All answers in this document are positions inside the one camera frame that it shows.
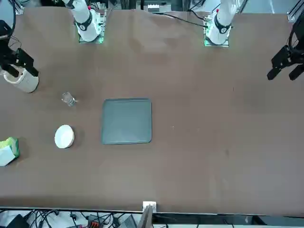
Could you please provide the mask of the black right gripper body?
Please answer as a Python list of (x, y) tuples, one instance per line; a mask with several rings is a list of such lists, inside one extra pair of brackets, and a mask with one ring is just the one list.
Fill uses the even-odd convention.
[(0, 65), (15, 65), (16, 51), (9, 47), (9, 41), (13, 35), (16, 22), (13, 22), (12, 27), (6, 21), (0, 21)]

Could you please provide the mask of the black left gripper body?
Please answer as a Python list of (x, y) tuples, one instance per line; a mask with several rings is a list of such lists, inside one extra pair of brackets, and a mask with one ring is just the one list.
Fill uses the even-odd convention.
[[(297, 38), (297, 45), (293, 46), (293, 36)], [(298, 17), (292, 26), (290, 32), (290, 60), (291, 64), (298, 64), (304, 62), (304, 18)]]

